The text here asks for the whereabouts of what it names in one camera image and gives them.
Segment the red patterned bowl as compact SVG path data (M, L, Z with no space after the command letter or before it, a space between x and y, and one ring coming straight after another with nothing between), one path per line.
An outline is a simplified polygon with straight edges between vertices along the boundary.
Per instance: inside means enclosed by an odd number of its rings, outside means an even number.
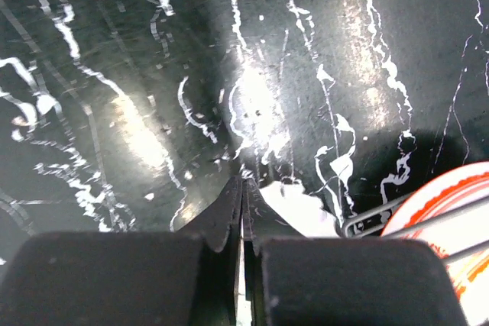
M425 184L403 204L410 224L488 195L488 162L472 163L442 174ZM488 239L488 206L454 220L417 231L403 239L427 243L441 258ZM488 320L488 251L482 250L447 266L467 322Z

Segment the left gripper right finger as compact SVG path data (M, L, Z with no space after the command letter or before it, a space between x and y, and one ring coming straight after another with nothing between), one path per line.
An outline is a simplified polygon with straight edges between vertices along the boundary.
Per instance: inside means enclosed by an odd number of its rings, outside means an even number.
M258 237L243 188L247 294L255 325L463 325L442 261L414 240Z

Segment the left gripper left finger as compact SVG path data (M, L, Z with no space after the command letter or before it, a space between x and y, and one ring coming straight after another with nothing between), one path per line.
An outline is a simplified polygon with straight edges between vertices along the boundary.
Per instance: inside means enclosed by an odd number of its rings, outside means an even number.
M233 325L243 181L176 232L32 237L1 284L3 325Z

